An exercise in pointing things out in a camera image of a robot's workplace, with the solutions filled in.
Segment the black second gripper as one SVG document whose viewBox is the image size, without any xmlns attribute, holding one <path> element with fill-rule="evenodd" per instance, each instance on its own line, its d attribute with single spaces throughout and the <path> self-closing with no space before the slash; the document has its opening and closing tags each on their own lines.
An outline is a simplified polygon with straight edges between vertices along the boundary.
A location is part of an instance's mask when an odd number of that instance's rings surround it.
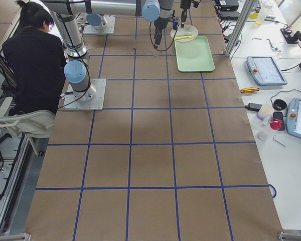
<svg viewBox="0 0 301 241">
<path fill-rule="evenodd" d="M 196 0 L 181 0 L 180 8 L 183 9 L 183 11 L 189 10 L 191 6 L 197 8 L 200 2 L 201 1 Z"/>
</svg>

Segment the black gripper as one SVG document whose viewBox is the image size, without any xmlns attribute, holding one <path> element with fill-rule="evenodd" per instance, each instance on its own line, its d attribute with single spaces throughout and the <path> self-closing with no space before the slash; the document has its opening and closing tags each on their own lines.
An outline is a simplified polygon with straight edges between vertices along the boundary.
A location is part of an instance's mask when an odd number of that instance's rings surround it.
<svg viewBox="0 0 301 241">
<path fill-rule="evenodd" d="M 155 26 L 154 45 L 155 46 L 159 46 L 161 44 L 162 30 L 164 30 L 167 27 L 169 22 L 173 23 L 174 30 L 178 29 L 179 22 L 178 22 L 178 18 L 176 18 L 175 16 L 169 18 L 159 17 L 156 21 L 154 21 L 154 26 Z"/>
</svg>

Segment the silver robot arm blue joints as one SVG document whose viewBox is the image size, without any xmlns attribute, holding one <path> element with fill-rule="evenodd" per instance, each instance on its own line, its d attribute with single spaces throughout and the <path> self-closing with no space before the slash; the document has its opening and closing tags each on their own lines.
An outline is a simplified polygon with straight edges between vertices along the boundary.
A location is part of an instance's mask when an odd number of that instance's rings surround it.
<svg viewBox="0 0 301 241">
<path fill-rule="evenodd" d="M 142 17 L 154 25 L 159 17 L 174 16 L 173 1 L 43 1 L 49 9 L 66 46 L 69 62 L 64 73 L 73 92 L 82 94 L 90 88 L 90 54 L 76 20 L 76 14 L 124 15 Z"/>
</svg>

